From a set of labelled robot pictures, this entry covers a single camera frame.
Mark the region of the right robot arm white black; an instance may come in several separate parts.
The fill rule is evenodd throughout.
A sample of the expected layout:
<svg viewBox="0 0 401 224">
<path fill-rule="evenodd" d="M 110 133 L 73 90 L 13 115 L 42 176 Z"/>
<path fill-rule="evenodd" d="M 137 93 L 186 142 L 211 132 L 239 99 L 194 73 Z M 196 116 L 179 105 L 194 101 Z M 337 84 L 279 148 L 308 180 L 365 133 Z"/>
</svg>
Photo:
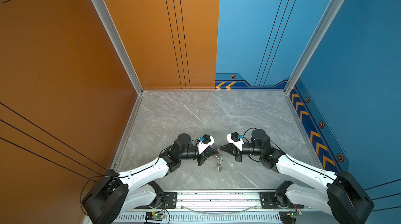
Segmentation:
<svg viewBox="0 0 401 224">
<path fill-rule="evenodd" d="M 340 224 L 364 224 L 374 209 L 356 178 L 347 171 L 333 172 L 311 166 L 287 155 L 262 129 L 254 129 L 250 142 L 237 132 L 227 135 L 228 143 L 220 147 L 237 161 L 243 155 L 259 156 L 260 163 L 268 170 L 290 176 L 307 187 L 286 181 L 277 188 L 278 205 L 287 208 L 304 205 L 333 216 Z"/>
</svg>

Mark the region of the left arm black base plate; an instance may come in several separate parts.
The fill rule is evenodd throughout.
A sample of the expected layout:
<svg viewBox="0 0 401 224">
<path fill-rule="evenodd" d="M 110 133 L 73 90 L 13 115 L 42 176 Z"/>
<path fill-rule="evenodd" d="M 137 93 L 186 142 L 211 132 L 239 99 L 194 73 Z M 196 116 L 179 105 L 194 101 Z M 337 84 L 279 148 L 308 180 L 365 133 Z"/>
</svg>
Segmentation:
<svg viewBox="0 0 401 224">
<path fill-rule="evenodd" d="M 163 196 L 157 195 L 150 205 L 139 206 L 136 209 L 176 209 L 177 196 L 177 192 L 164 192 Z"/>
</svg>

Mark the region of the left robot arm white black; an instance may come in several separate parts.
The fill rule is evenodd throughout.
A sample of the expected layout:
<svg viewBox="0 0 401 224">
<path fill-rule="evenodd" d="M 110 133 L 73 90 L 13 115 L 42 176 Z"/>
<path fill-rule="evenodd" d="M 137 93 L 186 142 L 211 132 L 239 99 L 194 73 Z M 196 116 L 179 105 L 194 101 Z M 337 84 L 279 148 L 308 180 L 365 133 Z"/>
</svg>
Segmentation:
<svg viewBox="0 0 401 224">
<path fill-rule="evenodd" d="M 97 176 L 96 184 L 80 196 L 81 208 L 94 224 L 110 224 L 121 212 L 139 206 L 156 208 L 164 192 L 155 180 L 175 172 L 183 159 L 202 165 L 218 153 L 212 147 L 214 143 L 209 135 L 192 140 L 189 134 L 180 134 L 153 161 L 120 173 L 110 169 Z"/>
</svg>

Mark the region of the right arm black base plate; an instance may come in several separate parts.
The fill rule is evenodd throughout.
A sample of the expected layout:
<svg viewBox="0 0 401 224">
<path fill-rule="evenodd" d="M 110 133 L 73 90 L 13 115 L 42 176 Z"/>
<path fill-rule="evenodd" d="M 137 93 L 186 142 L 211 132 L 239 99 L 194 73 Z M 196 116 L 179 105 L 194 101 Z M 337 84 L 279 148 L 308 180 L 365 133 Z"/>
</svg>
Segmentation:
<svg viewBox="0 0 401 224">
<path fill-rule="evenodd" d="M 263 209 L 293 208 L 294 204 L 282 193 L 273 191 L 259 192 Z"/>
</svg>

